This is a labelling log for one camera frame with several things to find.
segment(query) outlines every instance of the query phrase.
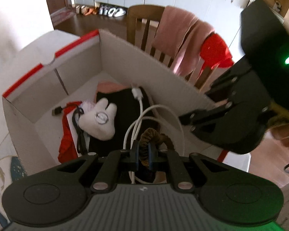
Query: black fabric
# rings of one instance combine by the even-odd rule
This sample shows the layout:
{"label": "black fabric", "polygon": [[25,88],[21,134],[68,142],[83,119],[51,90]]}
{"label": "black fabric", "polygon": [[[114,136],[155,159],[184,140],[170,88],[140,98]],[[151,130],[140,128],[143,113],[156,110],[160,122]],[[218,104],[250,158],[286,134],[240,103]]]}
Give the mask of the black fabric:
{"label": "black fabric", "polygon": [[[140,89],[143,94],[142,103],[145,110],[146,108],[150,107],[150,103],[144,89]],[[108,141],[101,141],[91,136],[89,152],[96,152],[100,157],[105,157],[108,156],[111,151],[123,148],[124,136],[127,129],[134,121],[138,119],[140,115],[140,105],[138,100],[134,98],[131,88],[109,94],[98,92],[96,95],[96,101],[98,102],[102,98],[107,98],[108,103],[114,103],[117,105],[117,113],[115,117],[115,135],[111,140]],[[146,116],[154,115],[152,111],[149,111]],[[139,140],[141,134],[147,128],[157,129],[157,127],[157,122],[152,120],[144,120],[142,122],[137,139]],[[131,130],[128,137],[126,145],[127,149],[130,149],[132,131],[133,129]]]}

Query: pink towel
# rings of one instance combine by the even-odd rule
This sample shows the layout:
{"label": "pink towel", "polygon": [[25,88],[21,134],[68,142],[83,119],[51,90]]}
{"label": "pink towel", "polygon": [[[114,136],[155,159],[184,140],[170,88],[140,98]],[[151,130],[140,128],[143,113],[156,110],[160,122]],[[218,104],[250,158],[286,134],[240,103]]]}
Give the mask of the pink towel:
{"label": "pink towel", "polygon": [[187,76],[196,68],[200,60],[201,46],[212,32],[214,28],[210,24],[201,20],[195,23],[171,66],[175,74]]}
{"label": "pink towel", "polygon": [[158,25],[152,47],[175,58],[184,37],[198,18],[186,10],[167,6]]}
{"label": "pink towel", "polygon": [[201,46],[213,31],[210,24],[199,20],[193,13],[167,6],[152,47],[174,59],[171,69],[175,74],[186,76],[197,66]]}

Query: white wall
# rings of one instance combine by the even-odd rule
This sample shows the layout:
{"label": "white wall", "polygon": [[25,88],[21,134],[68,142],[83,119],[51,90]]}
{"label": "white wall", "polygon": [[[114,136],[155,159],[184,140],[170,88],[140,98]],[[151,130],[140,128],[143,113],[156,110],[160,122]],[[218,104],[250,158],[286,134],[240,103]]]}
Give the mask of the white wall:
{"label": "white wall", "polygon": [[0,67],[53,29],[46,0],[0,0]]}

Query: orange slipper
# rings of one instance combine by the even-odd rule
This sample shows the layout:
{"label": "orange slipper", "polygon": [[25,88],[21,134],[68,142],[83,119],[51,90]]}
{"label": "orange slipper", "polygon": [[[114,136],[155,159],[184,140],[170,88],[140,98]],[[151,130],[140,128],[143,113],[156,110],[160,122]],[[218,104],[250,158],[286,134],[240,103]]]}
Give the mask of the orange slipper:
{"label": "orange slipper", "polygon": [[93,8],[87,8],[86,12],[83,14],[84,16],[90,15],[94,11]]}
{"label": "orange slipper", "polygon": [[99,12],[99,8],[98,8],[98,7],[95,7],[95,8],[93,9],[92,14],[93,14],[93,15],[97,15],[98,12]]}

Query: logo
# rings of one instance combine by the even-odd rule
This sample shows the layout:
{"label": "logo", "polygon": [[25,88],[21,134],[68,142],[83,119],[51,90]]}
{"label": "logo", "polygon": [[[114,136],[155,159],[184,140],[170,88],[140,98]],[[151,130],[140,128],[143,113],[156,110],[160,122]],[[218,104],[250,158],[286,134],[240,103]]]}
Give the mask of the logo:
{"label": "logo", "polygon": [[95,120],[98,124],[104,125],[108,122],[108,115],[105,112],[97,112],[95,115]]}
{"label": "logo", "polygon": [[141,190],[142,192],[144,192],[144,191],[147,191],[148,188],[147,188],[147,187],[141,187],[141,188],[139,188],[139,190]]}

